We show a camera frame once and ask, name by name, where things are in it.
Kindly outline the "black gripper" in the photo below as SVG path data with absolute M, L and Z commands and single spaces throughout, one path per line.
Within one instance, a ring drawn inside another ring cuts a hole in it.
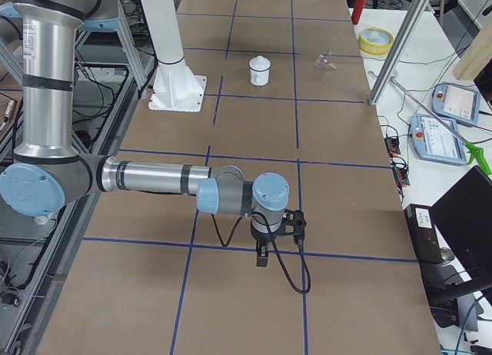
M 251 229 L 251 236 L 256 240 L 256 266 L 266 267 L 268 265 L 268 245 L 273 241 L 273 233 L 264 233 L 255 228 Z

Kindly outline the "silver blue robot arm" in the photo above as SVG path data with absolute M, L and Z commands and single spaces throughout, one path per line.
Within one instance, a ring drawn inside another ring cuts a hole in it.
M 24 134 L 1 174 L 5 203 L 40 217 L 98 191 L 192 195 L 200 212 L 249 218 L 257 264 L 265 266 L 287 223 L 289 186 L 279 174 L 246 181 L 234 166 L 120 161 L 72 146 L 75 34 L 86 22 L 116 23 L 119 0 L 12 1 L 23 22 Z

